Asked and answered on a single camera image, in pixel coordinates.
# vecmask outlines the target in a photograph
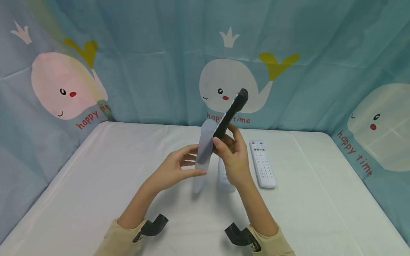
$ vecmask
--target sleeve cuff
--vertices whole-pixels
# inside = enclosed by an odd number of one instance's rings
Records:
[[[141,228],[147,222],[144,219],[140,225],[134,229],[125,229],[118,225],[118,219],[111,222],[111,225],[104,235],[94,256],[125,256],[134,255],[141,247],[143,236],[140,234]]]

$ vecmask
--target fabric backdrop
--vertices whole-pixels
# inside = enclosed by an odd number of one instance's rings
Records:
[[[410,243],[409,9],[0,1],[0,242],[100,122],[201,125],[246,88],[234,124],[331,135]]]

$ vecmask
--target right hand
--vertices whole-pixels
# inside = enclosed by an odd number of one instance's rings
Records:
[[[213,138],[216,146],[214,151],[225,164],[226,176],[229,182],[236,188],[254,184],[251,171],[249,170],[248,148],[239,129],[233,124],[228,125],[233,133],[233,139],[226,135],[220,140]]]

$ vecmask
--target forearm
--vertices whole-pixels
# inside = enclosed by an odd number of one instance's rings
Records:
[[[279,231],[278,225],[266,207],[256,185],[249,182],[237,189],[253,228],[264,236],[276,235]]]
[[[145,214],[158,192],[144,182],[117,223],[124,229],[134,229],[144,220]]]

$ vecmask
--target whale tail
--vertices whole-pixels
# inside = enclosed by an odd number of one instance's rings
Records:
[[[282,63],[278,63],[275,56],[269,52],[263,52],[259,54],[259,59],[266,64],[269,72],[269,80],[273,81],[278,75],[280,75],[285,69],[295,63],[300,57],[300,54],[292,54],[286,57]]]

